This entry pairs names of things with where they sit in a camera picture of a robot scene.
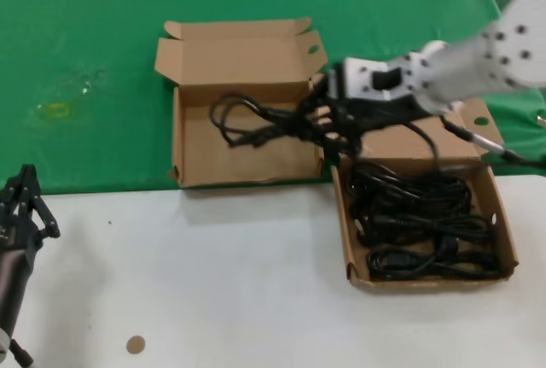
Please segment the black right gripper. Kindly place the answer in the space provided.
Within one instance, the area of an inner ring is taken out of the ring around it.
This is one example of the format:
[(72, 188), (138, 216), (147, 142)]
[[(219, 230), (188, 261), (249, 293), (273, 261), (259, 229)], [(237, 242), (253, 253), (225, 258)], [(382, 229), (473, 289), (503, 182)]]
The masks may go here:
[[(316, 114), (322, 108), (331, 114)], [(405, 125), (432, 117), (414, 98), (374, 101), (356, 98), (338, 100), (329, 85), (316, 85), (305, 99), (310, 117), (311, 140), (341, 140), (340, 134), (364, 134), (389, 126)]]

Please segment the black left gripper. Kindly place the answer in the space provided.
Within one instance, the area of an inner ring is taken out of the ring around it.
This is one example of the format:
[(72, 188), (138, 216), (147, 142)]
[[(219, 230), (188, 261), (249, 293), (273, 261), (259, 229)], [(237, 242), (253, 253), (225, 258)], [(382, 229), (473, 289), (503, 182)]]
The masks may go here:
[[(1, 255), (16, 250), (35, 253), (42, 248), (42, 239), (61, 236), (55, 217), (38, 194), (33, 164), (24, 164), (1, 188)], [(32, 221), (32, 210), (44, 223), (41, 230)]]

